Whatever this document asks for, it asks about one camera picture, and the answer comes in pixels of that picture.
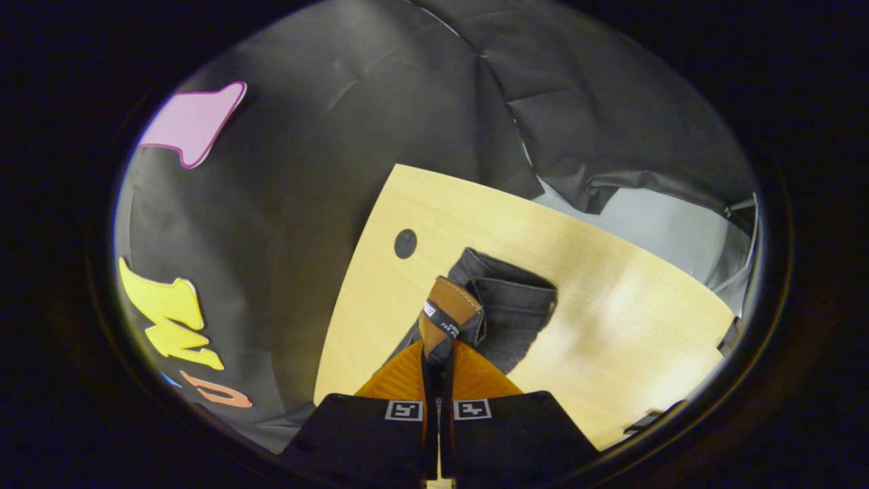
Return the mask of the black jeans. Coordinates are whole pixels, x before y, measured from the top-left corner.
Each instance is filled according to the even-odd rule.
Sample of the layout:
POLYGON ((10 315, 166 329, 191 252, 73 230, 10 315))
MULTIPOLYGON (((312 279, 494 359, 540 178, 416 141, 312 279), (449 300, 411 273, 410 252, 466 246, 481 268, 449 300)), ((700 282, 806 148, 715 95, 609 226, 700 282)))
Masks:
POLYGON ((411 329, 389 357, 421 343, 429 365, 443 365, 460 342, 509 374, 549 324, 557 287, 530 272, 465 248, 438 276, 411 329))

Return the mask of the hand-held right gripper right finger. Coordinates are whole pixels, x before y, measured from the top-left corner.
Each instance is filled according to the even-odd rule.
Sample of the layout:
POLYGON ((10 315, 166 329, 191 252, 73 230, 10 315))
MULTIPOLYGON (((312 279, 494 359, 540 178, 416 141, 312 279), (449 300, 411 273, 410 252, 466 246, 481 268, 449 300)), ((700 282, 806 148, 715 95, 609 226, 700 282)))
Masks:
POLYGON ((468 344, 453 343, 440 417, 440 472, 453 489, 533 489, 599 455, 552 393, 522 392, 468 344))

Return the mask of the black backdrop cloth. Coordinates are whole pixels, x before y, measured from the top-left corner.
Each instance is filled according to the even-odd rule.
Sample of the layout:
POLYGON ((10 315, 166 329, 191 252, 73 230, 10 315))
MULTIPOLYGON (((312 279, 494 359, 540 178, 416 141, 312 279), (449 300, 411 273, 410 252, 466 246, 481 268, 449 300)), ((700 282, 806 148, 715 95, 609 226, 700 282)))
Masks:
POLYGON ((198 67, 124 171, 122 331, 267 457, 392 358, 472 248, 557 287, 515 369, 597 449, 725 362, 758 185, 638 41, 555 0, 322 0, 198 67), (398 232, 417 235, 409 259, 398 232))

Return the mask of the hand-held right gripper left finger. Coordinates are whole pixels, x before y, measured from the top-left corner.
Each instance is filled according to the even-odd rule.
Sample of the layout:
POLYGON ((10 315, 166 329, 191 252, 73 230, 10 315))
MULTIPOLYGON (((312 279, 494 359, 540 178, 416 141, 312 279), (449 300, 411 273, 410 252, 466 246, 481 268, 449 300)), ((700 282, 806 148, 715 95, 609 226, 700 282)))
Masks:
POLYGON ((280 457, 341 489, 426 489, 438 479, 428 379, 422 342, 410 344, 354 395, 323 397, 280 457))

